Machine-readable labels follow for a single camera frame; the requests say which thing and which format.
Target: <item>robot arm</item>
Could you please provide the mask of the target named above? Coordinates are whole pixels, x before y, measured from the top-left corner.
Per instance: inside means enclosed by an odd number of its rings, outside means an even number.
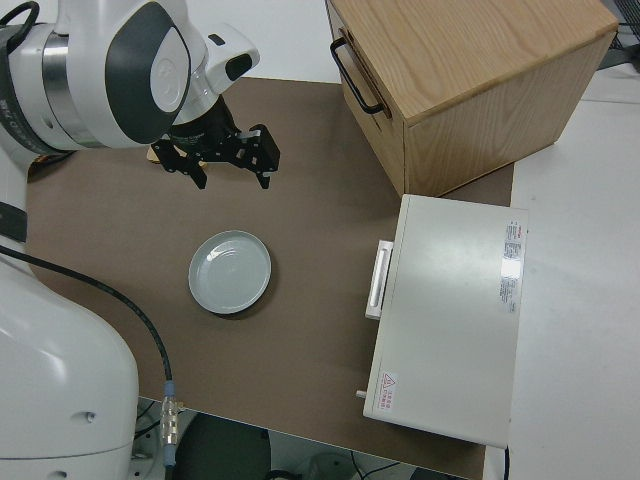
[[[7,25],[25,11],[23,25]],[[228,26],[203,38],[184,0],[60,0],[58,11],[36,24],[27,2],[0,19],[0,246],[24,250],[37,155],[153,144],[165,169],[199,186],[199,159],[249,168],[268,186],[275,143],[263,126],[240,132],[220,96],[259,60],[248,40]],[[127,345],[4,255],[0,290],[0,478],[124,479],[138,395]]]
[[[161,140],[165,169],[190,174],[200,188],[198,161],[250,169],[267,188],[279,160],[273,139],[261,125],[240,132],[220,96],[259,58],[228,25],[203,38],[184,1],[61,0],[56,24],[31,26],[9,57],[13,91],[4,96],[25,128],[4,126],[36,153]]]

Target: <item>ceramic plate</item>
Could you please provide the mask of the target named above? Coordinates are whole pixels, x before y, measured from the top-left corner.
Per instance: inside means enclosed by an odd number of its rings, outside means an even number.
[[[236,313],[250,307],[267,288],[271,259],[250,233],[232,230],[204,242],[189,266],[189,288],[196,301],[213,313]]]

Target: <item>white appliance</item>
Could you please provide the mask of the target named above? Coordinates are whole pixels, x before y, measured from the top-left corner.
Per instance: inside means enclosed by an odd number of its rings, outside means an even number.
[[[382,308],[365,416],[507,447],[527,218],[403,196],[371,282],[367,316]]]

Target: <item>black metal handle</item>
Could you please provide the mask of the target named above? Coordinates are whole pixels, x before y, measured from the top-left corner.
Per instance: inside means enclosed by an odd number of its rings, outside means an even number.
[[[336,50],[346,44],[347,41],[344,37],[340,37],[331,43],[331,56],[336,62],[336,65],[338,65],[338,70],[340,70],[340,73],[344,77],[345,82],[347,82],[347,85],[349,85],[349,88],[353,92],[353,95],[356,97],[356,100],[358,101],[358,104],[360,105],[360,108],[362,108],[362,110],[371,115],[373,115],[374,113],[382,112],[384,110],[384,105],[382,103],[378,103],[377,105],[367,105],[367,102],[365,102],[364,98],[362,97],[360,90],[358,90],[358,87],[356,87],[356,84],[353,83],[353,80],[349,76],[349,72],[347,72],[347,69],[344,67],[342,61],[340,60],[340,58],[338,58]]]

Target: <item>brown mat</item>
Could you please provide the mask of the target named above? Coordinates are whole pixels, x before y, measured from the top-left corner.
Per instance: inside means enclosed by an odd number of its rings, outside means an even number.
[[[226,100],[240,128],[265,123],[279,144],[269,190],[230,165],[209,165],[199,191],[144,149],[78,153],[30,185],[30,253],[136,301],[165,339],[189,408],[481,478],[484,447],[364,418],[354,396],[367,386],[376,338],[364,310],[377,242],[393,240],[400,199],[340,86],[244,79]],[[510,182],[505,169],[450,196],[504,204]],[[232,229],[265,243],[273,272],[255,305],[220,318],[193,300],[187,271],[202,242]],[[160,398],[160,358],[133,314],[91,287],[37,273],[120,332],[140,394]]]

